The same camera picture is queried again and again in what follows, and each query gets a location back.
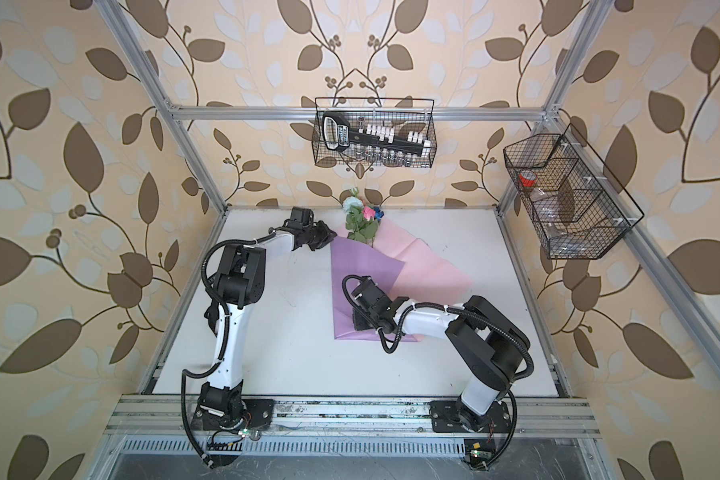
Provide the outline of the small magenta fake flower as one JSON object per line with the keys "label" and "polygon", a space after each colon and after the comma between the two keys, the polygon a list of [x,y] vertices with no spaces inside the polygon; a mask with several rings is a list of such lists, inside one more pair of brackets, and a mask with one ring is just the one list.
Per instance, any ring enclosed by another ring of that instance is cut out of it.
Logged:
{"label": "small magenta fake flower", "polygon": [[365,207],[363,209],[363,217],[365,220],[372,221],[376,219],[376,211],[371,207]]}

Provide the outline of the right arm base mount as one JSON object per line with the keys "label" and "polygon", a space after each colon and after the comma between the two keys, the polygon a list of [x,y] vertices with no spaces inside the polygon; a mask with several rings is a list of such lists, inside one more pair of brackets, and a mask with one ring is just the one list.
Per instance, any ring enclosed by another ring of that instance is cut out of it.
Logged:
{"label": "right arm base mount", "polygon": [[429,414],[435,433],[508,433],[512,419],[501,402],[493,402],[485,414],[477,415],[460,400],[434,400],[429,403]]}

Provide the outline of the pale green fake flower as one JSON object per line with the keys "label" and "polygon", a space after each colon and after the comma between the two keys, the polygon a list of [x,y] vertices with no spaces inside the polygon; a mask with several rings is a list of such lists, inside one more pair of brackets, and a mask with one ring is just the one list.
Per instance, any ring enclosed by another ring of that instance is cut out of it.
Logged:
{"label": "pale green fake flower", "polygon": [[365,202],[361,199],[357,187],[352,187],[344,191],[340,199],[342,202],[342,210],[347,215],[353,214],[354,212],[362,213],[365,208]]}

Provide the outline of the pink purple wrapping paper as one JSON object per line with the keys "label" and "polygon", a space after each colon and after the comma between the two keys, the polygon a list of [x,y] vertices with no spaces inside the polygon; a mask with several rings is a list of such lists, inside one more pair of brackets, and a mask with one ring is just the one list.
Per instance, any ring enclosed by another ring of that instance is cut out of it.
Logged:
{"label": "pink purple wrapping paper", "polygon": [[407,296],[439,304],[460,303],[474,284],[473,278],[445,257],[436,235],[420,225],[403,226],[384,220],[371,246],[348,238],[348,231],[330,246],[333,330],[336,340],[373,340],[370,330],[357,331],[351,306],[343,295],[342,280],[350,275],[369,276],[390,298]]}

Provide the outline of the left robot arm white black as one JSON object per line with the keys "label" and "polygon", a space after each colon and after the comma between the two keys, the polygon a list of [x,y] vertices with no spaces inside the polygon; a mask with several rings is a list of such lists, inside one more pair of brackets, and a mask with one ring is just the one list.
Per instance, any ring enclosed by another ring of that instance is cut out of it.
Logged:
{"label": "left robot arm white black", "polygon": [[211,365],[202,372],[181,372],[181,393],[190,379],[202,385],[196,412],[225,428],[249,419],[242,399],[242,355],[254,305],[265,289],[267,260],[302,246],[316,251],[331,243],[336,233],[308,208],[294,207],[282,225],[257,239],[226,239],[205,254],[200,280],[210,305],[204,313],[215,332]]}

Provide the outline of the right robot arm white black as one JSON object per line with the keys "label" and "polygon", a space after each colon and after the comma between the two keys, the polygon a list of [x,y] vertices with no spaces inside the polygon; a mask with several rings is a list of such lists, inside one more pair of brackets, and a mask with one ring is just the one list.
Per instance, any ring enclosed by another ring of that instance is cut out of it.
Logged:
{"label": "right robot arm white black", "polygon": [[478,433],[495,425],[491,409],[512,395],[515,381],[535,370],[528,337],[481,296],[459,305],[392,300],[371,277],[353,274],[342,279],[341,289],[354,328],[374,331],[389,355],[407,336],[450,342],[471,373],[451,415],[463,430]]}

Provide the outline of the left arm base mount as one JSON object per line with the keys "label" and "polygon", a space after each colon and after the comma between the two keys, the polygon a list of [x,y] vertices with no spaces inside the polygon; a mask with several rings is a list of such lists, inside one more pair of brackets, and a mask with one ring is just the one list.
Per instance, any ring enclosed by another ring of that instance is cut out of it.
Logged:
{"label": "left arm base mount", "polygon": [[266,430],[271,425],[275,401],[270,398],[243,398],[229,411],[198,406],[190,418],[193,430]]}

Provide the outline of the pink fake rose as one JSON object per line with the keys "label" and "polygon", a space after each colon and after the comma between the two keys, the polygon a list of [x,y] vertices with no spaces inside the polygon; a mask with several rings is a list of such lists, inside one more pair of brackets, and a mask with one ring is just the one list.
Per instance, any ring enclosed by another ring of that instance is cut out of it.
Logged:
{"label": "pink fake rose", "polygon": [[348,239],[371,246],[378,232],[379,223],[376,220],[366,221],[361,218],[358,221],[348,221],[345,226],[348,230]]}

